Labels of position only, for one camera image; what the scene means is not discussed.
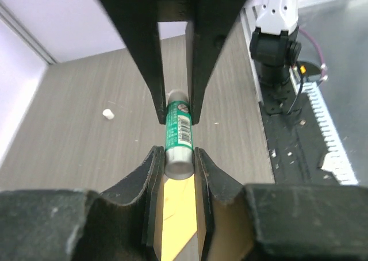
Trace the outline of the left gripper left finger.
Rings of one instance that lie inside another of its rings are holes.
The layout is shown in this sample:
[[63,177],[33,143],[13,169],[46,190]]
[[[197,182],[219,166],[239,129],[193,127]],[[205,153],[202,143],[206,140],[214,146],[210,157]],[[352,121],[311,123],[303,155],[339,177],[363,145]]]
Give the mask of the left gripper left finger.
[[164,150],[114,186],[1,192],[2,260],[160,260]]

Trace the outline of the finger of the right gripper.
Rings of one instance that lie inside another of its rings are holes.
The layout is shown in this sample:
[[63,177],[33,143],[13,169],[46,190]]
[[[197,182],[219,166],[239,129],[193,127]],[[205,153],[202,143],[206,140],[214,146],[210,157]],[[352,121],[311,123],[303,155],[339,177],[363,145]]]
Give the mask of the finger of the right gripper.
[[154,103],[166,120],[166,96],[156,0],[99,0],[135,61]]
[[200,121],[205,90],[222,48],[247,0],[190,0],[186,27],[187,87],[192,124]]

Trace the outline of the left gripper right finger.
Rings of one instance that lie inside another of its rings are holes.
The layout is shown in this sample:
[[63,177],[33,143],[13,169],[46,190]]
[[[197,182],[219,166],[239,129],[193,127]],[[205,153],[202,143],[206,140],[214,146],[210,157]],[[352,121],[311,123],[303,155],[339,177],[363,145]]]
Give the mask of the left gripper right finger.
[[201,260],[366,260],[367,188],[243,185],[194,151]]

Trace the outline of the orange paper envelope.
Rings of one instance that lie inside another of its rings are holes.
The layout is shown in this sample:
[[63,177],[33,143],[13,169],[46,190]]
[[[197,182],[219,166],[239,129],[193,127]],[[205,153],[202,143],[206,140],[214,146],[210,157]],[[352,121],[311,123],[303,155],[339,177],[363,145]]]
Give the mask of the orange paper envelope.
[[194,177],[164,184],[162,257],[174,260],[197,232]]

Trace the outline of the green white glue stick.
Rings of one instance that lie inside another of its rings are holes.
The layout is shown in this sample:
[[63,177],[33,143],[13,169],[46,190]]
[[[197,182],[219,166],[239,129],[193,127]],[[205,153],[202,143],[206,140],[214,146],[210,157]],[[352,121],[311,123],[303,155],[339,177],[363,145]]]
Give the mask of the green white glue stick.
[[165,141],[165,175],[184,180],[194,174],[193,135],[189,100],[181,90],[168,94]]

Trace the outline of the white glue stick cap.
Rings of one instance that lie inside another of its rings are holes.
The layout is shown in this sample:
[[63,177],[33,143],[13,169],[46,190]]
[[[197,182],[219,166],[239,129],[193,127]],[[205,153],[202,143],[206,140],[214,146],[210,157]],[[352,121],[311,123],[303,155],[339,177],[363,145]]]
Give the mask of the white glue stick cap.
[[110,109],[105,109],[105,110],[103,110],[103,112],[102,112],[102,115],[106,118],[106,119],[108,119],[108,120],[112,120],[112,119],[114,119],[114,113],[110,110]]

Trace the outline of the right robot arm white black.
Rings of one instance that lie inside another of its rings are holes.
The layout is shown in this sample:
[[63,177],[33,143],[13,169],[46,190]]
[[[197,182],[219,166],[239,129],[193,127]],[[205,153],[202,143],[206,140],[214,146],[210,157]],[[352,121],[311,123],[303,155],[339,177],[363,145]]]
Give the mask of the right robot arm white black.
[[[158,121],[166,120],[166,96],[158,25],[185,22],[187,87],[193,124],[200,121],[206,87],[233,25],[247,0],[98,0],[147,84]],[[298,0],[262,0],[250,44],[251,57],[267,68],[293,64]]]

